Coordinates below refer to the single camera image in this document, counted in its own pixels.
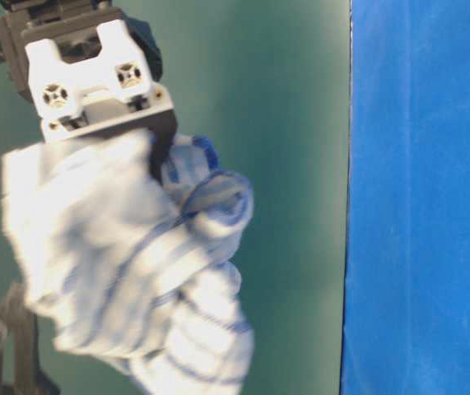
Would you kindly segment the blurred grey gripper finger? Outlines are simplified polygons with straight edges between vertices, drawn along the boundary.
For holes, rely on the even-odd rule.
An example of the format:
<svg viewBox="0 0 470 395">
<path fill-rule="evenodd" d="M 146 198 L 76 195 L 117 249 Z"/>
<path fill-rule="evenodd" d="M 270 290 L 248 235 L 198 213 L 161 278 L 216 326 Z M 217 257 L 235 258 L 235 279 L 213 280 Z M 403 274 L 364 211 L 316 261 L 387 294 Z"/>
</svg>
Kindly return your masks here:
<svg viewBox="0 0 470 395">
<path fill-rule="evenodd" d="M 0 394 L 59 394 L 60 387 L 40 363 L 39 326 L 26 308 L 25 287 L 13 282 L 0 301 Z M 12 345 L 13 380 L 4 379 L 4 354 Z"/>
</svg>

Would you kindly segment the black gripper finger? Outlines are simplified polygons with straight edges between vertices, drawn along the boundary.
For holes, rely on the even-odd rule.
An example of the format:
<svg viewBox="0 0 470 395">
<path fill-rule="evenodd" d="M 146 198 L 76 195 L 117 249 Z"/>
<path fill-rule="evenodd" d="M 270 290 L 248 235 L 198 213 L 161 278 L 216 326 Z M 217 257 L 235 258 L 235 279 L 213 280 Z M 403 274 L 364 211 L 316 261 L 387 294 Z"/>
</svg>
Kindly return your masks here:
<svg viewBox="0 0 470 395">
<path fill-rule="evenodd" d="M 170 148 L 178 128 L 178 121 L 173 110 L 153 114 L 149 118 L 148 130 L 153 136 L 150 155 L 150 173 L 158 181 L 162 181 L 161 166 L 169 155 Z"/>
</svg>

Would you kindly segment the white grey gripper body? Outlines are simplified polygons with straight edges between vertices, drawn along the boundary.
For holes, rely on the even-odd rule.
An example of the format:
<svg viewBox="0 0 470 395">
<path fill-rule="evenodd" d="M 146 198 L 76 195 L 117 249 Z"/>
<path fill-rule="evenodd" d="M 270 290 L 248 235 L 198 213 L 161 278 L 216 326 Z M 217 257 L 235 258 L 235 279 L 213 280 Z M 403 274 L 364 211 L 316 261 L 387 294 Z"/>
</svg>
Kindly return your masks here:
<svg viewBox="0 0 470 395">
<path fill-rule="evenodd" d="M 174 104 L 159 83 L 161 56 L 145 24 L 110 1 L 4 1 L 2 55 L 33 103 L 47 142 L 112 137 L 145 128 L 175 133 Z"/>
</svg>

